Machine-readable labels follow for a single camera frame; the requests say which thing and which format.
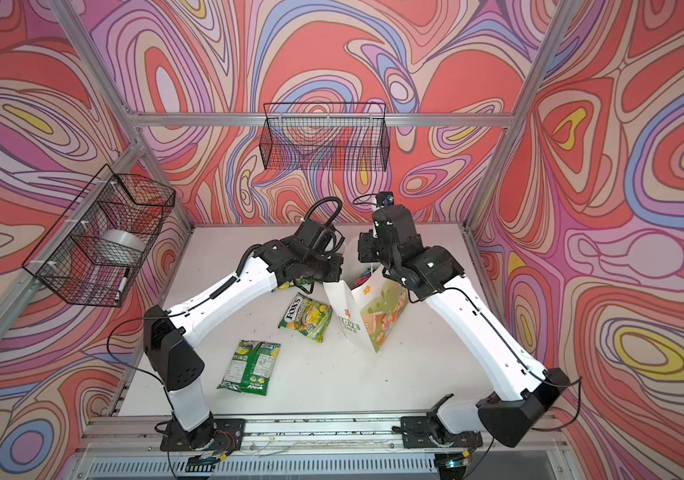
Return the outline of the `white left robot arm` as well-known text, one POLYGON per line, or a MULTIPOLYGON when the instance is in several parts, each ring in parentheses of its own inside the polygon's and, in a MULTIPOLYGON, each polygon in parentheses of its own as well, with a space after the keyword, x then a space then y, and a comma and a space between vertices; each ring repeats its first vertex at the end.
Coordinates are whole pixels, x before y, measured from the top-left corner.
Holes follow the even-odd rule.
POLYGON ((154 306, 142 318, 143 347, 168 396, 172 417, 161 449, 201 451, 218 439, 240 448, 232 427, 220 427, 205 399, 205 362, 196 347, 228 317, 278 286, 300 279, 330 284, 340 279, 345 237, 331 223, 305 219, 283 239, 246 249, 237 268, 191 299, 167 310, 154 306))

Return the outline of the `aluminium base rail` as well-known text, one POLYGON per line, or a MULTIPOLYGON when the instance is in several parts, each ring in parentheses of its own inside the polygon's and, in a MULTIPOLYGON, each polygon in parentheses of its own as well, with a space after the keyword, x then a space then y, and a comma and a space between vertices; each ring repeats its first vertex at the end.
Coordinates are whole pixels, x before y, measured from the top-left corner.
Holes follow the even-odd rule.
POLYGON ((580 479, 571 445, 535 431, 514 447, 487 433, 418 436, 419 411, 232 414, 191 450, 169 418, 92 422, 68 479, 580 479))

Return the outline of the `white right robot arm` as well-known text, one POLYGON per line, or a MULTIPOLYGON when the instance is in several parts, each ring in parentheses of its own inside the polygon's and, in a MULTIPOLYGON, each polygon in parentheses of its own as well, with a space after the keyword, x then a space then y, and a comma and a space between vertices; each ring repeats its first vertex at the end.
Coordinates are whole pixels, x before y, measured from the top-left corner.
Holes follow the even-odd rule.
POLYGON ((442 246, 423 244, 405 206, 379 206, 372 220, 373 228, 359 237, 359 260, 380 263, 385 278, 415 294, 453 328, 493 386, 476 403, 483 429, 502 445, 516 447, 573 381, 518 343, 477 296, 458 260, 442 246))

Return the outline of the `illustrated paper gift bag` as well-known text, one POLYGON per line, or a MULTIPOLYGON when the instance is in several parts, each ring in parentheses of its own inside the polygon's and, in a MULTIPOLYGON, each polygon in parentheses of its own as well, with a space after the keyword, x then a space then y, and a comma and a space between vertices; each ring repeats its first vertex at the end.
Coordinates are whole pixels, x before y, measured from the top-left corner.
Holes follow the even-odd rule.
POLYGON ((325 283, 324 290, 348 342, 364 351, 378 353, 409 302, 409 291, 386 278, 381 267, 368 269, 368 276, 353 287, 340 280, 325 283))

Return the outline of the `white cylinder in basket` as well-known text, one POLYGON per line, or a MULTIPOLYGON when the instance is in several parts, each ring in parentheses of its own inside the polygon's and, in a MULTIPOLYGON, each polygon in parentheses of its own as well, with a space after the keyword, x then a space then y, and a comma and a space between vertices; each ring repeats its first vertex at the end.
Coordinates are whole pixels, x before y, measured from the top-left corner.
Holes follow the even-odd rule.
POLYGON ((107 265, 132 267, 138 264, 146 243, 125 230, 105 231, 96 244, 98 258, 107 265))

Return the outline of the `black marker in basket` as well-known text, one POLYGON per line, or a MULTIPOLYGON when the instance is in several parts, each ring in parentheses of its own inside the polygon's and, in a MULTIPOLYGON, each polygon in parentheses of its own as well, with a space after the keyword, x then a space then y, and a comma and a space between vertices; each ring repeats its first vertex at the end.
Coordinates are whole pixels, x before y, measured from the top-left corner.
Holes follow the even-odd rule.
POLYGON ((118 284, 118 287, 115 291, 115 296, 114 296, 114 302, 117 306, 121 306, 123 302, 125 301, 125 290, 126 290, 126 285, 128 283, 128 276, 124 275, 120 283, 118 284))

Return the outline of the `green candy bag front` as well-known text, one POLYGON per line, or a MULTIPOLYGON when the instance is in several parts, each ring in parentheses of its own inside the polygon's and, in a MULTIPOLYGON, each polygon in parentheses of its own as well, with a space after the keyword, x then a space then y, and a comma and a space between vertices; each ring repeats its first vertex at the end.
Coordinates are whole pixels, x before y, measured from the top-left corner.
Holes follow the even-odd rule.
POLYGON ((218 388, 266 396, 280 349, 279 343, 241 340, 218 388))

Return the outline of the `green yellow Fox's bag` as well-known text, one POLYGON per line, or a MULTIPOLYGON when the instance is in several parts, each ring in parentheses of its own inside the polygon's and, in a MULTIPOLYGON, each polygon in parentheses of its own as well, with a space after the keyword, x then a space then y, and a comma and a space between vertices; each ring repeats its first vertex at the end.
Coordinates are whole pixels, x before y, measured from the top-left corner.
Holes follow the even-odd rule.
POLYGON ((330 305, 297 294, 281 317, 279 327, 297 331, 308 339, 322 343, 332 314, 330 305))
POLYGON ((299 289, 301 292, 310 295, 314 292, 315 282, 313 280, 308 280, 304 278, 295 279, 278 285, 275 288, 275 291, 283 291, 290 288, 299 289))

